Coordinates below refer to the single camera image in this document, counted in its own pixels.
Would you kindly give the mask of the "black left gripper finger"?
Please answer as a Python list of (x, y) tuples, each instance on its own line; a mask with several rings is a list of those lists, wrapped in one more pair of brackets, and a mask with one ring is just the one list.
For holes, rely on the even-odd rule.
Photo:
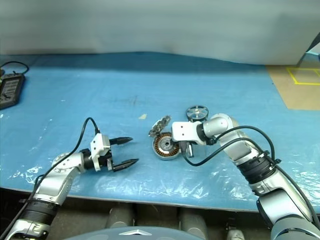
[(124, 169), (129, 168), (130, 166), (134, 165), (138, 161), (139, 161), (138, 158), (125, 160), (125, 161), (121, 162), (120, 164), (113, 165), (112, 171), (118, 172), (118, 171), (124, 170)]
[(128, 143), (130, 141), (132, 141), (133, 138), (132, 137), (116, 137), (116, 138), (111, 138), (109, 140), (110, 145), (122, 145), (125, 143)]

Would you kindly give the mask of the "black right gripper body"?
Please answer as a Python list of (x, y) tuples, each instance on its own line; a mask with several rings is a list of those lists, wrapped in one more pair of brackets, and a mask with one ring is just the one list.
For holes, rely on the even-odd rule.
[(183, 142), (183, 157), (184, 158), (194, 157), (192, 144), (188, 141)]

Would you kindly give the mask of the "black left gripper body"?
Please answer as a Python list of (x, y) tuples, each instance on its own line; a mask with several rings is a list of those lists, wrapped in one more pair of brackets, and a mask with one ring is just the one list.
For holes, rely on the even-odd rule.
[(113, 162), (113, 155), (112, 155), (111, 149), (104, 151), (103, 153), (100, 154), (99, 166), (101, 168), (106, 167), (108, 171), (113, 171), (113, 172), (117, 171), (116, 166), (114, 165), (114, 162)]

